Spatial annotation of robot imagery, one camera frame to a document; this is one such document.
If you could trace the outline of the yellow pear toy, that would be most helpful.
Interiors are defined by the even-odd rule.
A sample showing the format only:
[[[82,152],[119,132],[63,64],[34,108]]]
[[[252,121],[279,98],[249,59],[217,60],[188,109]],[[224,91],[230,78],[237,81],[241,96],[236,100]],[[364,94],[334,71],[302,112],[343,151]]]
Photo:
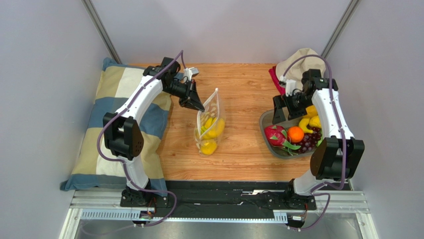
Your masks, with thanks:
[[[205,140],[200,144],[200,152],[203,155],[212,155],[217,149],[217,142],[214,140]]]

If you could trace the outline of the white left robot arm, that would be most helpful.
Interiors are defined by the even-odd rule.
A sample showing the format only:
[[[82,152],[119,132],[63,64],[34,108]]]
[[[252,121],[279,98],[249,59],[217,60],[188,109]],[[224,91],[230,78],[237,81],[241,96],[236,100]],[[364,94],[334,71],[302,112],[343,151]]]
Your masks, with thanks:
[[[203,112],[205,108],[194,80],[198,73],[195,67],[187,68],[180,65],[177,59],[165,57],[160,65],[149,66],[144,70],[138,87],[115,113],[104,115],[98,139],[104,140],[106,149],[110,150],[113,157],[102,155],[102,158],[122,164],[129,194],[168,194],[166,189],[145,188],[149,178],[140,157],[144,138],[139,124],[153,100],[162,92],[178,97],[181,107]]]

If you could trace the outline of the yellow banana bunch toy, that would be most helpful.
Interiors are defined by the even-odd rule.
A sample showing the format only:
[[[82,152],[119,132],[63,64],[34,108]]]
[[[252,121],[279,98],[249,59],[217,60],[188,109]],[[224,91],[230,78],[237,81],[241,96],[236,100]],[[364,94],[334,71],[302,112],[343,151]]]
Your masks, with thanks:
[[[201,126],[202,139],[215,139],[222,135],[225,128],[225,120],[222,118],[209,118]]]

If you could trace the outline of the yellow potato toy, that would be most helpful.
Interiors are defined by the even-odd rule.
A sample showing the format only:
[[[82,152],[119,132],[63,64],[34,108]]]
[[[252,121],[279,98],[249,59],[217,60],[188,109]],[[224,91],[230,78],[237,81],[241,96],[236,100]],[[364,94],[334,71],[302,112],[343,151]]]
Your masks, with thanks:
[[[318,116],[317,109],[314,105],[309,106],[306,108],[306,115],[303,116],[303,118],[313,118],[315,116]]]

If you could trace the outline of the red dragon fruit toy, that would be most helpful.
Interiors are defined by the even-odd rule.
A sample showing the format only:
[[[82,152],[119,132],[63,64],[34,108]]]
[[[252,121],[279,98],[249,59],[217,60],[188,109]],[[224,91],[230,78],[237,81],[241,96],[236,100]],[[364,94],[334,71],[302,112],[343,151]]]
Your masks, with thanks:
[[[266,140],[271,146],[282,149],[290,155],[293,155],[296,150],[301,148],[301,146],[295,145],[295,142],[282,126],[270,125],[265,127],[263,132],[265,133]]]

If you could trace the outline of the clear polka-dot zip bag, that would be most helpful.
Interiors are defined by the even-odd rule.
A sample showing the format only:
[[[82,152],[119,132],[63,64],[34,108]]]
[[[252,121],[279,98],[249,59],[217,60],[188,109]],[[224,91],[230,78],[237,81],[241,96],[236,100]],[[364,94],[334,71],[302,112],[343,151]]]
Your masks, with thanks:
[[[205,110],[197,113],[194,139],[200,154],[212,155],[222,140],[226,125],[226,112],[219,88],[215,88],[203,106]]]

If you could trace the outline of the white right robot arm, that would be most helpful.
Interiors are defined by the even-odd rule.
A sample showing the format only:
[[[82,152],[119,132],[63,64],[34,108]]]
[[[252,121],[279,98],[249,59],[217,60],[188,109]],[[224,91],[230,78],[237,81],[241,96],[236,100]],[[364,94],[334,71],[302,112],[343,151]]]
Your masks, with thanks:
[[[323,135],[323,141],[311,156],[310,169],[292,180],[293,193],[310,196],[329,185],[337,190],[342,189],[345,180],[354,176],[365,145],[362,140],[355,139],[347,126],[335,80],[332,77],[323,78],[318,69],[309,69],[303,73],[302,90],[297,90],[296,81],[285,76],[279,81],[285,86],[285,93],[273,98],[272,123],[305,116],[306,108],[315,106]]]

